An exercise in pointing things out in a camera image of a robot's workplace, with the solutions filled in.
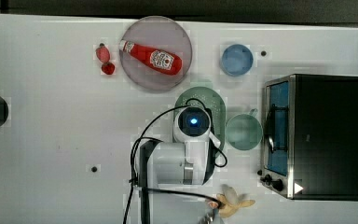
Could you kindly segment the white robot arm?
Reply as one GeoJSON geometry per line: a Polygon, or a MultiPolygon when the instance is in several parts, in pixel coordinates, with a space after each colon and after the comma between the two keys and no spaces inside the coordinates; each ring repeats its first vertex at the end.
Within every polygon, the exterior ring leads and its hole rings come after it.
{"type": "Polygon", "coordinates": [[[172,141],[149,139],[139,148],[137,187],[142,224],[197,224],[210,196],[182,191],[209,181],[222,141],[214,134],[212,111],[178,106],[172,141]]]}

